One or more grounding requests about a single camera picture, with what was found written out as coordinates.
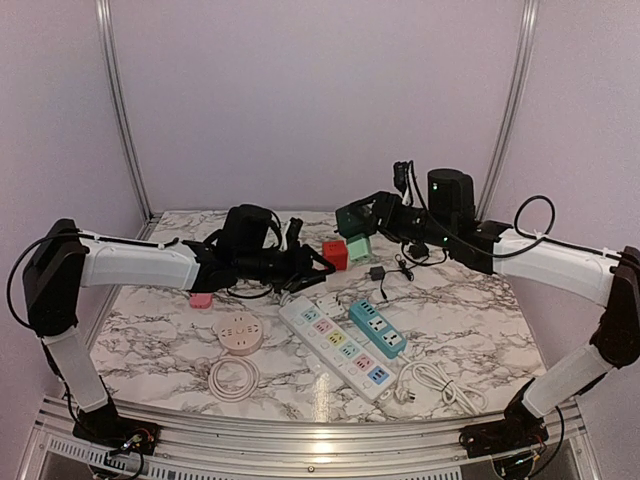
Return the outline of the light green plug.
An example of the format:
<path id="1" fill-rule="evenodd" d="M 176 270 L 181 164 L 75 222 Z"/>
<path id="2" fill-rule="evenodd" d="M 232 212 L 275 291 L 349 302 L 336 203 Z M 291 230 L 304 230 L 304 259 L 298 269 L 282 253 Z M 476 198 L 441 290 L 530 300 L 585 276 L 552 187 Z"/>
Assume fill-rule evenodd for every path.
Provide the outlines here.
<path id="1" fill-rule="evenodd" d="M 361 264 L 368 261 L 372 255 L 371 242 L 367 235 L 359 234 L 346 241 L 349 261 Z"/>

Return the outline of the red cube socket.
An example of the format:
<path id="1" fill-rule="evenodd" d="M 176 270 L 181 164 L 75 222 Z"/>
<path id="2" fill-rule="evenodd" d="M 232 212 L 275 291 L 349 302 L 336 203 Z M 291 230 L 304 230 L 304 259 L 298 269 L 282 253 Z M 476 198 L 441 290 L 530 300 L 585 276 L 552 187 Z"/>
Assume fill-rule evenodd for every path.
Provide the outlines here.
<path id="1" fill-rule="evenodd" d="M 323 257 L 332 263 L 338 271 L 345 271 L 348 267 L 349 253 L 343 240 L 326 241 L 322 243 Z"/>

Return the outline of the white plug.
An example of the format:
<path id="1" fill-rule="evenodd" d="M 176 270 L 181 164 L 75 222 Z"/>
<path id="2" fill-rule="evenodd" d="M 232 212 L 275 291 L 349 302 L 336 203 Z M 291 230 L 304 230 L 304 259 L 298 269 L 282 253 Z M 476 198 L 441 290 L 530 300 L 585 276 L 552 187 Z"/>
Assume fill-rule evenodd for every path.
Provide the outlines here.
<path id="1" fill-rule="evenodd" d="M 347 313 L 342 302 L 335 295 L 321 297 L 315 305 L 324 315 L 332 319 L 343 318 Z"/>

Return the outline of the black power adapter with cable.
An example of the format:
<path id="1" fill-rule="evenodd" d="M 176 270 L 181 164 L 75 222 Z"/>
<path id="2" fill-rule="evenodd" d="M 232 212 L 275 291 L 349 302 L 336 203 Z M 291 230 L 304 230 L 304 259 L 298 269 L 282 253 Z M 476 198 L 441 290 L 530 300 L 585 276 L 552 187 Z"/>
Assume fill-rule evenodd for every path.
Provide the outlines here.
<path id="1" fill-rule="evenodd" d="M 394 257 L 394 260 L 396 262 L 396 267 L 391 270 L 387 270 L 383 266 L 379 265 L 371 267 L 368 272 L 369 278 L 372 281 L 379 283 L 379 291 L 384 301 L 388 300 L 388 296 L 384 290 L 384 281 L 388 274 L 399 273 L 409 282 L 413 282 L 415 278 L 412 269 L 408 266 L 407 260 L 404 257 L 397 254 Z"/>

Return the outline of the white multicolour power strip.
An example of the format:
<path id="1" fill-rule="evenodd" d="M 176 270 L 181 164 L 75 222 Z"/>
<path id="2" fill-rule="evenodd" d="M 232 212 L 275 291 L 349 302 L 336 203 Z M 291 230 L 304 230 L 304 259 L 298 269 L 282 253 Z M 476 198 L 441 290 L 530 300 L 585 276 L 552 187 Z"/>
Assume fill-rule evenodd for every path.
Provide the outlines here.
<path id="1" fill-rule="evenodd" d="M 279 309 L 284 324 L 324 365 L 369 403 L 395 385 L 396 374 L 306 297 Z"/>

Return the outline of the pink round power strip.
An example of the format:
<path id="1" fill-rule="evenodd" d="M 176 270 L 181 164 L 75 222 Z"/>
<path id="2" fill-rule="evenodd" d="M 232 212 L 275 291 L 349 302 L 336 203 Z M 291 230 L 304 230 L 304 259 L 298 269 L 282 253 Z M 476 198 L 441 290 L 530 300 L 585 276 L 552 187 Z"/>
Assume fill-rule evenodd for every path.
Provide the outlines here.
<path id="1" fill-rule="evenodd" d="M 249 313 L 225 313 L 214 322 L 212 331 L 221 346 L 234 356 L 253 354 L 264 340 L 262 322 Z"/>

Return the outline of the pink cube socket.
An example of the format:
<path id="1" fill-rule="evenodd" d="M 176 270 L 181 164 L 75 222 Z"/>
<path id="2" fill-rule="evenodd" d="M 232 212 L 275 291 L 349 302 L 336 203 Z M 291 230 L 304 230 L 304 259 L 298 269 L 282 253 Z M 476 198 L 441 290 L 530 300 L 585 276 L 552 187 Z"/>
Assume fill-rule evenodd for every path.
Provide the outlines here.
<path id="1" fill-rule="evenodd" d="M 189 305 L 193 309 L 208 309 L 212 303 L 213 295 L 211 293 L 191 293 L 189 296 Z"/>

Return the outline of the teal power strip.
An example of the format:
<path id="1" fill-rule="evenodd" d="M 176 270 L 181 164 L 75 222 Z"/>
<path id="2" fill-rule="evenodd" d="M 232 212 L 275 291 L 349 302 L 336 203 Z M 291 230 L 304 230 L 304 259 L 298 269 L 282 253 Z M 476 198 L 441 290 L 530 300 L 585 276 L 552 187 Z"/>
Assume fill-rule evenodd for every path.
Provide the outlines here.
<path id="1" fill-rule="evenodd" d="M 349 319 L 388 358 L 395 359 L 404 352 L 407 340 L 367 300 L 354 302 L 348 310 Z"/>

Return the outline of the dark green cube plug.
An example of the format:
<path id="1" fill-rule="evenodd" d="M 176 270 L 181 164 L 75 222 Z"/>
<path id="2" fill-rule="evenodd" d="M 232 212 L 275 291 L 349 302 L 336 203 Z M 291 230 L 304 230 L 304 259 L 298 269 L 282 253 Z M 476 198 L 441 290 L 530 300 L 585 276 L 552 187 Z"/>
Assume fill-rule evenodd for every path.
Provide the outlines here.
<path id="1" fill-rule="evenodd" d="M 367 236 L 373 235 L 377 230 L 377 219 L 373 214 L 372 217 L 366 220 L 337 220 L 336 219 L 336 231 L 345 239 L 349 239 L 359 234 Z"/>

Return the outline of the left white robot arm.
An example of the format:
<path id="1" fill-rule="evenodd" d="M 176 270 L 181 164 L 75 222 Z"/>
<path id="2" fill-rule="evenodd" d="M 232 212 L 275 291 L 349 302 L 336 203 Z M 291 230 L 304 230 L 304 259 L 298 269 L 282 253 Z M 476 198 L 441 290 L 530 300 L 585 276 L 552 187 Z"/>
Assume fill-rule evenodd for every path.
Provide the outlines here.
<path id="1" fill-rule="evenodd" d="M 73 220 L 60 219 L 22 252 L 8 275 L 9 282 L 22 276 L 26 315 L 16 320 L 41 340 L 77 405 L 89 413 L 89 431 L 116 445 L 126 436 L 126 423 L 109 409 L 110 395 L 78 337 L 81 289 L 124 285 L 215 293 L 251 280 L 276 293 L 296 293 L 336 271 L 299 242 L 300 228 L 294 219 L 271 247 L 264 234 L 248 227 L 230 235 L 215 232 L 204 241 L 153 243 L 83 231 Z"/>

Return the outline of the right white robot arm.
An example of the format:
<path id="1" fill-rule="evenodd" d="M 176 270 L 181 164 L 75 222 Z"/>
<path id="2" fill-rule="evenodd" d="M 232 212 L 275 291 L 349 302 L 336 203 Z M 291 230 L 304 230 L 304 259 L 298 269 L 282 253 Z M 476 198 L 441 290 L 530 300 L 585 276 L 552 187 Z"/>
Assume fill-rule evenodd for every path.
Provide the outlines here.
<path id="1" fill-rule="evenodd" d="M 597 251 L 526 234 L 497 221 L 479 222 L 471 208 L 446 202 L 438 207 L 407 206 L 396 194 L 377 192 L 341 207 L 337 231 L 350 239 L 379 233 L 398 244 L 427 243 L 441 247 L 467 268 L 488 275 L 531 280 L 574 293 L 603 307 L 589 342 L 530 382 L 506 410 L 495 438 L 515 448 L 534 431 L 541 418 L 559 403 L 580 394 L 612 369 L 639 359 L 639 252 Z"/>

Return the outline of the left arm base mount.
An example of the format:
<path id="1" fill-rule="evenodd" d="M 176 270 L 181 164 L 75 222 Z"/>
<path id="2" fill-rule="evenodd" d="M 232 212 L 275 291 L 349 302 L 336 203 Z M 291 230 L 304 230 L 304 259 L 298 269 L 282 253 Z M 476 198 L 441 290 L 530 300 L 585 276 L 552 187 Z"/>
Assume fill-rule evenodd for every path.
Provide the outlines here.
<path id="1" fill-rule="evenodd" d="M 116 410 L 107 408 L 89 413 L 80 411 L 73 428 L 76 438 L 119 452 L 136 449 L 143 455 L 154 453 L 159 432 L 156 423 L 122 417 Z"/>

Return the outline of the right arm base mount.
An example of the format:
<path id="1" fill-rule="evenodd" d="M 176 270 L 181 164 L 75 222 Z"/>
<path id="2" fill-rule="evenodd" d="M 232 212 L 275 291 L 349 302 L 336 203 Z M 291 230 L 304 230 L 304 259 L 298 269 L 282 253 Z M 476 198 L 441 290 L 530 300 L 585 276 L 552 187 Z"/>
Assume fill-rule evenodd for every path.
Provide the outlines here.
<path id="1" fill-rule="evenodd" d="M 494 455 L 545 443 L 549 438 L 541 418 L 528 411 L 504 412 L 502 420 L 469 425 L 461 429 L 459 443 L 469 458 Z"/>

